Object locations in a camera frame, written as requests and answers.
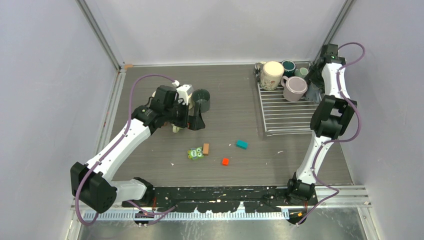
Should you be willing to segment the light green cream mug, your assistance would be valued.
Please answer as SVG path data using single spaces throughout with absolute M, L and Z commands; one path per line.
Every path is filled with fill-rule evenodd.
M 176 126 L 176 125 L 174 125 L 174 124 L 172 124 L 172 132 L 173 133 L 178 133 L 180 130 L 181 130 L 182 128 L 181 127 L 178 127 L 178 126 Z

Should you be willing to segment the lilac pink mug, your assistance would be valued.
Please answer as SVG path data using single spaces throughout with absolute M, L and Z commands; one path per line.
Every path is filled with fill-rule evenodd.
M 297 102 L 308 90 L 307 82 L 298 76 L 283 76 L 280 84 L 283 87 L 283 97 L 289 102 Z

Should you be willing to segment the dark grey mug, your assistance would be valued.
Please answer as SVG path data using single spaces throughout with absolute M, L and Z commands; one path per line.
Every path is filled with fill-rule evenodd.
M 206 113 L 211 106 L 210 92 L 206 89 L 197 89 L 192 94 L 192 100 L 194 102 L 194 107 L 198 109 L 200 113 Z

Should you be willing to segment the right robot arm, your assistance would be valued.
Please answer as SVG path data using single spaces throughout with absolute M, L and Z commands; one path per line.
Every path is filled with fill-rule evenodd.
M 346 89 L 346 59 L 338 53 L 338 45 L 323 45 L 319 59 L 306 77 L 323 91 L 323 97 L 311 117 L 312 137 L 305 158 L 287 183 L 285 198 L 291 205 L 303 204 L 312 198 L 316 176 L 324 158 L 333 143 L 347 130 L 358 105 Z

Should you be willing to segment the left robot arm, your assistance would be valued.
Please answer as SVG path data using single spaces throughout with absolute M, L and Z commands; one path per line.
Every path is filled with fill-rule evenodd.
M 210 99 L 209 91 L 195 90 L 189 84 L 178 88 L 159 86 L 146 105 L 131 112 L 123 129 L 100 153 L 85 164 L 76 162 L 71 167 L 75 199 L 98 214 L 126 201 L 148 207 L 155 198 L 153 185 L 140 177 L 114 181 L 115 173 L 142 142 L 166 123 L 192 131 L 204 129 L 202 114 L 210 109 Z

